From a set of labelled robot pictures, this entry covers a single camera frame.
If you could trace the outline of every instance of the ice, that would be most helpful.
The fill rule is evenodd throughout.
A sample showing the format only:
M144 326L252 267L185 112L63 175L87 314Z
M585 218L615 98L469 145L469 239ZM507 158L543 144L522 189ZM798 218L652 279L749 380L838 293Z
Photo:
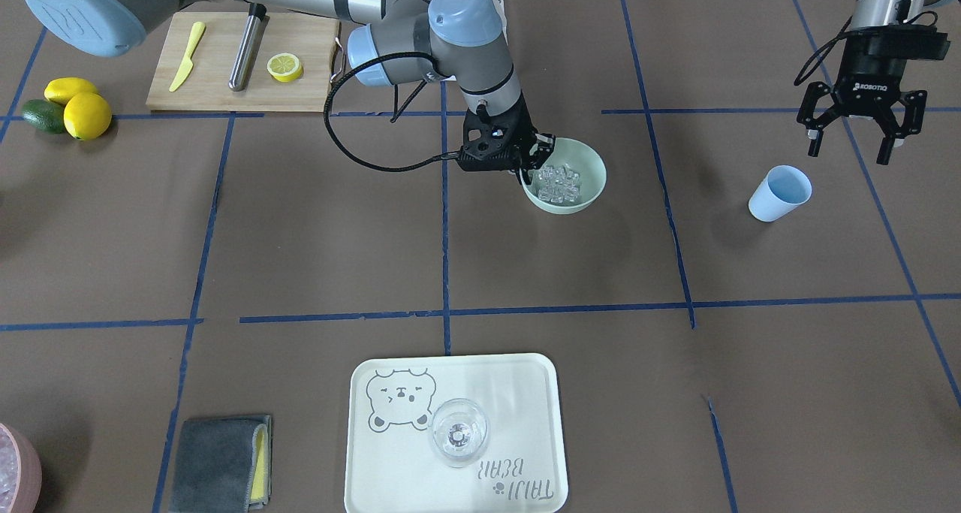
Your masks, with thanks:
M6 432L0 432L0 513L9 513L17 489L17 451Z
M543 166L536 175L538 199L555 205L573 205L580 199L580 174L567 164Z

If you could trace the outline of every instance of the clear glass cup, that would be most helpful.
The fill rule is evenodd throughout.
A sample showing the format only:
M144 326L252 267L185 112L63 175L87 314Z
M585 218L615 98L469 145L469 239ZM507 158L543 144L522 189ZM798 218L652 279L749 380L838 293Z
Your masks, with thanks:
M487 414L473 400L452 399L433 413L430 444L450 467L463 468L484 454L487 445Z

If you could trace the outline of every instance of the white tray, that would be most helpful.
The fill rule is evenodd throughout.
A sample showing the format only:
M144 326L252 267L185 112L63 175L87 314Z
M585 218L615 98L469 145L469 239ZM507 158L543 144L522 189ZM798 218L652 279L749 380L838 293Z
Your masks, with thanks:
M460 469L440 460L428 431L433 410L457 397L473 400L490 420L483 455ZM372 359L354 370L349 513L553 513L567 492L557 375L547 357Z

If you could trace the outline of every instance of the lemon slice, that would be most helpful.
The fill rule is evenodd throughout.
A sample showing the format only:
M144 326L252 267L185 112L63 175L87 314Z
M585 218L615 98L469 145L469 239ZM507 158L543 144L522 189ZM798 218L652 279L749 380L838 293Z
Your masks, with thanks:
M267 71L281 83L291 82L303 75L300 59L292 53L279 53L267 62Z

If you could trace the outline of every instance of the wooden cutting board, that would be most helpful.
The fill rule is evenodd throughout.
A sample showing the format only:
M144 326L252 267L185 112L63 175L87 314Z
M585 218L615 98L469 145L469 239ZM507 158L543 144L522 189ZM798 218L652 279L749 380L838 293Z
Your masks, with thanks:
M193 71L175 92L169 92L186 48L190 27L206 23L194 51ZM247 110L250 112L322 112L336 55L334 38L340 22L306 14L268 14L247 89L227 86L240 47L247 13L179 12L170 29L147 95L151 110ZM267 61L278 53L293 53L303 64L303 76L280 83L267 73Z

